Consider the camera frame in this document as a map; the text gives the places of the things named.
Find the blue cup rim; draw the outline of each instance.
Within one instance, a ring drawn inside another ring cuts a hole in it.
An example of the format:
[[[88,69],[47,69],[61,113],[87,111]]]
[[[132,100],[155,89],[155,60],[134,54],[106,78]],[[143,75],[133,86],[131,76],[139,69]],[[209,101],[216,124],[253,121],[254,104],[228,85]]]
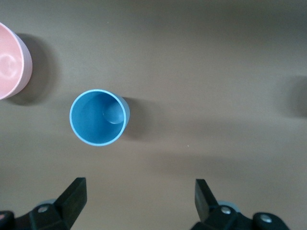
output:
[[[73,123],[72,123],[72,111],[75,107],[75,104],[77,103],[77,101],[83,97],[84,95],[88,94],[88,93],[92,93],[92,92],[102,92],[102,93],[106,93],[106,94],[109,94],[110,96],[112,96],[114,99],[116,99],[116,101],[120,104],[120,107],[121,109],[123,110],[123,114],[124,114],[124,121],[123,121],[123,127],[121,128],[119,134],[114,137],[112,140],[108,141],[108,142],[103,142],[103,143],[93,143],[93,142],[90,142],[86,139],[84,139],[83,137],[81,137],[78,132],[76,131]],[[86,144],[89,144],[89,145],[92,145],[92,146],[105,146],[105,145],[109,145],[109,144],[112,144],[114,141],[116,141],[121,135],[122,133],[124,132],[125,130],[125,127],[126,127],[126,122],[127,122],[127,115],[126,115],[126,109],[123,105],[123,103],[120,101],[120,99],[118,98],[118,96],[110,91],[107,91],[107,90],[101,90],[101,89],[93,89],[93,90],[88,90],[88,91],[85,91],[83,93],[81,93],[75,100],[74,102],[72,103],[71,105],[71,110],[70,110],[70,114],[69,114],[69,120],[70,120],[70,124],[71,124],[71,128],[73,130],[73,132],[75,133],[75,135],[83,142],[85,142]]]

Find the black plastic part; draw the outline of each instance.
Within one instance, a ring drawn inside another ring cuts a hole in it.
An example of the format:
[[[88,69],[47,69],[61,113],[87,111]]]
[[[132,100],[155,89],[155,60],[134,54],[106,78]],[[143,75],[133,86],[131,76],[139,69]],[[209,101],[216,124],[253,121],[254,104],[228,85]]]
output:
[[[14,213],[0,211],[0,229],[12,228],[14,225]]]
[[[223,213],[223,207],[227,207],[230,210],[230,213]],[[212,230],[229,230],[233,228],[237,217],[237,212],[233,208],[228,206],[219,206],[209,215],[204,222],[204,226],[207,227],[207,229]]]
[[[271,218],[272,222],[267,223],[261,219],[262,215],[266,215]],[[289,230],[286,224],[276,215],[271,213],[259,212],[253,216],[253,224],[255,229],[260,230]]]
[[[86,201],[86,180],[85,178],[76,178],[53,205],[67,226],[71,228],[84,208]]]
[[[69,230],[55,207],[51,204],[40,205],[30,212],[32,230]]]
[[[195,206],[202,223],[208,218],[209,213],[219,206],[209,186],[203,179],[196,179]]]
[[[198,222],[196,223],[191,230],[205,230],[205,226],[203,223]]]
[[[10,211],[0,212],[0,230],[69,230],[86,201],[86,180],[77,178],[54,204],[37,206],[18,218]]]
[[[251,220],[229,206],[219,206],[203,179],[196,180],[195,205],[201,222],[195,224],[192,230],[289,230],[276,215],[256,213]],[[222,207],[227,207],[228,212],[222,212]],[[267,215],[272,221],[263,221],[262,215]]]

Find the screw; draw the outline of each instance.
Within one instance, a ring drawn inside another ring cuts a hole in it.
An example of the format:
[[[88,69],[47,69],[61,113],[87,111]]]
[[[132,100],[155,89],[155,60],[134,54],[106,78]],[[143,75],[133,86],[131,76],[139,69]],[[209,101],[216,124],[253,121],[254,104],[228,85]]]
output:
[[[39,213],[46,212],[48,210],[48,206],[42,206],[38,209]]]
[[[227,215],[229,215],[229,214],[231,213],[231,210],[230,210],[228,207],[225,207],[225,206],[223,206],[223,207],[221,208],[221,211],[222,211],[224,214],[227,214]]]
[[[260,219],[266,223],[272,223],[272,219],[271,217],[269,217],[268,215],[262,214],[260,216]]]

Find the pink cup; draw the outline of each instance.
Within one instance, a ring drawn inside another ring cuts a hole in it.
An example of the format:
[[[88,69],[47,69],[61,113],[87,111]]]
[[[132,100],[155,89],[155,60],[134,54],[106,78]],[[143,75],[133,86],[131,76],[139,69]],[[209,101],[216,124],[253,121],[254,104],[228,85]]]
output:
[[[24,42],[0,23],[0,100],[19,93],[29,82],[32,59]]]

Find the cup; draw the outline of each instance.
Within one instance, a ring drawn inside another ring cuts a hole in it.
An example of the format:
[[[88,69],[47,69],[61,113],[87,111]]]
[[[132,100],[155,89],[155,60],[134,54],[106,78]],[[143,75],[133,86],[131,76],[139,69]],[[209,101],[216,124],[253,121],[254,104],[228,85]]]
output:
[[[70,111],[76,136],[93,146],[105,146],[124,132],[130,117],[127,102],[115,93],[94,89],[79,95]]]
[[[29,82],[32,59],[24,42],[0,23],[0,100],[19,93]]]

